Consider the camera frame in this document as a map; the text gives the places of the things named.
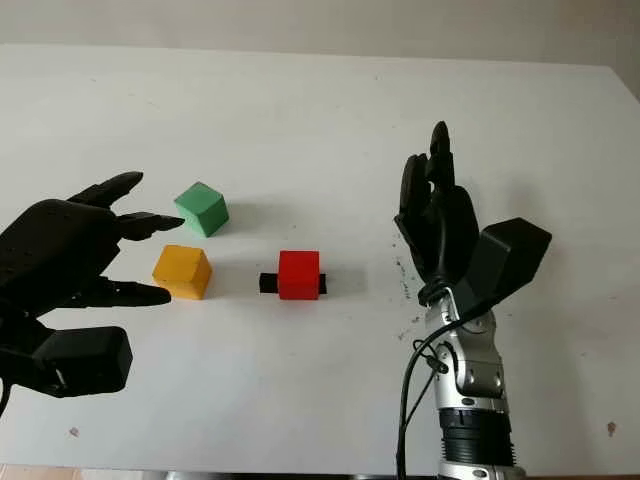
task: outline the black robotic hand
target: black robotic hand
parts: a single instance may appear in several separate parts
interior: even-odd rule
[[[467,191],[455,184],[449,132],[438,122],[427,154],[407,160],[395,222],[425,282],[422,305],[467,271],[478,240],[478,222]]]
[[[444,122],[429,151],[407,160],[394,219],[425,282],[418,300],[427,305],[449,288],[461,316],[479,315],[533,279],[551,235],[522,218],[479,234],[471,198],[455,184]]]
[[[160,305],[168,291],[100,276],[121,239],[144,240],[183,223],[152,213],[116,216],[110,206],[142,179],[129,172],[68,200],[44,200],[0,235],[0,378],[56,397],[124,388],[131,349],[118,327],[52,330],[37,318],[54,308]]]

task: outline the white table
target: white table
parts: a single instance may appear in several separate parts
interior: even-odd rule
[[[554,234],[535,283],[496,308],[520,463],[640,471],[640,106],[611,70],[52,46],[0,47],[0,224],[134,169],[145,180],[118,212],[172,213],[200,180],[231,223],[123,242],[107,272],[150,281],[163,245],[200,246],[207,300],[43,317],[126,328],[129,381],[64,400],[15,388],[0,462],[392,473],[401,374],[426,333],[392,217],[440,119],[481,225],[523,216]],[[320,250],[329,295],[258,295],[285,248]],[[429,395],[410,472],[435,471],[439,438]]]

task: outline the robotic arm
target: robotic arm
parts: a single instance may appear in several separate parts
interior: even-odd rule
[[[418,274],[418,295],[441,327],[420,342],[405,373],[398,452],[398,478],[406,478],[404,435],[411,414],[406,403],[411,373],[427,357],[434,369],[436,403],[443,432],[446,479],[524,478],[514,466],[502,360],[494,344],[491,307],[529,283],[551,235],[521,218],[490,225],[478,233],[473,205],[455,185],[453,156],[444,122],[431,139],[430,154],[406,163],[395,222]],[[431,343],[442,337],[433,349]]]

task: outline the black cable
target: black cable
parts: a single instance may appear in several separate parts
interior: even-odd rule
[[[419,339],[419,338],[416,338],[416,339],[413,341],[413,349],[414,349],[414,350],[417,350],[418,348],[420,348],[420,345],[422,345],[422,340],[421,340],[421,339]],[[431,344],[429,344],[429,345],[428,345],[428,347],[429,347],[429,350],[431,350],[431,353],[433,353],[433,356],[434,356],[435,358],[438,358],[438,354],[437,354],[437,353],[436,353],[436,351],[433,349],[433,347],[431,346]],[[424,353],[421,353],[421,354],[420,354],[420,356],[421,356],[422,358],[427,358],[427,356],[426,356]]]
[[[400,423],[398,425],[398,445],[396,449],[396,475],[398,477],[398,480],[406,480],[407,478],[405,434],[407,431],[407,399],[409,397],[409,385],[411,384],[411,375],[413,374],[413,369],[416,366],[418,359],[422,356],[422,353],[431,346],[434,340],[436,340],[441,335],[450,332],[451,330],[455,330],[456,328],[461,327],[472,318],[473,317],[471,316],[467,316],[466,318],[463,317],[459,320],[455,320],[447,325],[443,325],[442,327],[438,328],[422,341],[420,346],[413,352],[413,355],[411,355],[411,358],[409,359],[407,368],[404,371],[404,378],[402,380],[402,392],[400,394]]]
[[[427,383],[424,384],[424,387],[422,388],[420,395],[418,395],[418,398],[413,403],[413,407],[411,407],[411,411],[409,412],[409,415],[407,415],[407,420],[404,422],[405,429],[409,426],[409,422],[411,422],[411,418],[413,417],[413,414],[417,410],[418,405],[420,405],[420,402],[422,401],[422,397],[424,397],[425,393],[427,393],[427,390],[429,390],[429,386],[431,385],[431,382],[433,381],[433,377],[435,376],[436,376],[436,371],[434,369],[431,369],[431,375],[429,375],[429,379],[427,380]]]
[[[6,380],[2,380],[2,397],[0,397],[0,417],[4,413],[9,403],[9,397],[11,396],[11,387],[13,384],[7,383]]]

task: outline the cube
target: cube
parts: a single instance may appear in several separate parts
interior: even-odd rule
[[[153,278],[174,297],[201,300],[212,273],[201,248],[167,245],[153,270]]]
[[[213,235],[229,220],[222,194],[202,182],[194,183],[175,203],[185,223],[205,237]]]
[[[283,300],[317,300],[320,252],[282,250],[278,263],[278,294]]]

